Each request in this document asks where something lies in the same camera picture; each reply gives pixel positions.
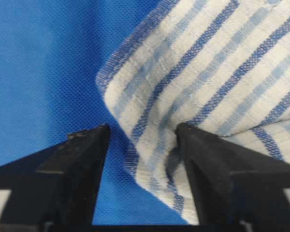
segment woven texture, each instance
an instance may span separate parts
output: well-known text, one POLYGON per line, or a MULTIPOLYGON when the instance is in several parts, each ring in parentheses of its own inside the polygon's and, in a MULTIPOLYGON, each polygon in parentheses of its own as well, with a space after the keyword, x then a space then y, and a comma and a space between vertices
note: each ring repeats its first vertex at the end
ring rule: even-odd
POLYGON ((95 224, 185 223, 124 170, 129 141, 95 85, 103 63, 157 4, 0 0, 0 165, 109 123, 95 224))
POLYGON ((290 0, 163 0, 96 83, 127 170, 197 224, 183 164, 166 171, 178 123, 290 162, 290 0))

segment dark blue stripe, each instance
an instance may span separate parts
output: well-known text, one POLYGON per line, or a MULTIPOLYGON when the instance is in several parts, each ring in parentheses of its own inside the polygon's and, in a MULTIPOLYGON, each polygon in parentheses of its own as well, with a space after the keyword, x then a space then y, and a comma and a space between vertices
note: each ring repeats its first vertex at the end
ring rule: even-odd
POLYGON ((184 208, 184 197, 178 194, 173 177, 167 170, 166 175, 168 178, 168 189, 170 189, 175 194, 173 209, 181 215, 184 208))
POLYGON ((219 30, 225 20, 228 19, 230 15, 232 15, 238 5, 239 3, 237 2, 237 0, 231 0, 229 4, 225 7, 225 9, 216 17, 216 19, 211 23, 206 31, 189 49, 189 51, 184 54, 184 56, 180 59, 177 65, 155 86, 141 118, 138 120, 137 124, 132 130, 131 138, 135 143, 138 142, 139 138, 143 134, 147 126, 149 112, 156 100, 158 99, 160 93, 168 84, 171 83, 174 78, 176 78, 183 71, 183 69, 190 63, 190 61, 197 56, 197 54, 202 50, 204 45, 219 30))
POLYGON ((120 70, 122 65, 129 57, 142 45, 143 41, 156 28, 157 25, 169 14, 171 9, 179 0, 163 0, 159 5, 146 17, 146 19, 136 28, 134 33, 129 36, 122 46, 112 54, 109 61, 99 71, 96 78, 96 84, 102 94, 105 93, 108 84, 114 75, 120 70))
POLYGON ((270 111, 269 115, 261 122, 267 124, 275 122, 290 107, 290 92, 280 101, 280 103, 270 111))
POLYGON ((275 46, 275 44, 288 32, 290 32, 290 18, 274 31, 254 53, 246 60, 229 78, 229 80, 215 93, 210 101, 200 110, 200 112, 189 121, 192 125, 199 125, 207 116, 219 105, 228 92, 241 80, 241 78, 261 60, 261 58, 275 46))
POLYGON ((280 153, 280 150, 275 143, 274 139, 269 135, 265 129, 261 127, 255 127, 252 129, 252 131, 255 133, 255 135, 262 141, 264 144, 266 150, 270 153, 272 157, 278 160, 283 160, 283 157, 280 153))

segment white towel with blue stripes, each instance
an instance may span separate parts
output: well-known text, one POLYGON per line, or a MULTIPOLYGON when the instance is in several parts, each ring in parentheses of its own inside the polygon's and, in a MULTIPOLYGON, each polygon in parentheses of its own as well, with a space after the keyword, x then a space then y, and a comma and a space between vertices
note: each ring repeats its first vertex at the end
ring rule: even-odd
POLYGON ((191 224, 181 122, 290 163, 290 0, 162 0, 99 72, 130 138, 126 168, 191 224))

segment cloth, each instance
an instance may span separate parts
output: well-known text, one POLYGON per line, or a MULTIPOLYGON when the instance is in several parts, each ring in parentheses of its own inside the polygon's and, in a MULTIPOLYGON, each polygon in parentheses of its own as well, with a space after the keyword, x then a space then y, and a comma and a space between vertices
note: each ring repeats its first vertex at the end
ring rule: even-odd
POLYGON ((103 63, 157 4, 0 0, 0 165, 110 124, 94 224, 185 224, 124 170, 129 141, 95 85, 103 63))
POLYGON ((168 171, 179 123, 290 163, 290 0, 163 0, 96 83, 127 170, 197 224, 183 163, 168 171))

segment striped towel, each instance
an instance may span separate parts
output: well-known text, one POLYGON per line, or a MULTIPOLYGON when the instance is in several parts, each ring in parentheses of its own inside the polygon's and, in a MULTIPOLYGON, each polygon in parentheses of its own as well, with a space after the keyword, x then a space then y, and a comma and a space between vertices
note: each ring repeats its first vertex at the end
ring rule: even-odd
POLYGON ((290 163, 290 0, 163 0, 96 83, 130 138, 127 170, 198 224, 184 165, 169 161, 179 123, 290 163))

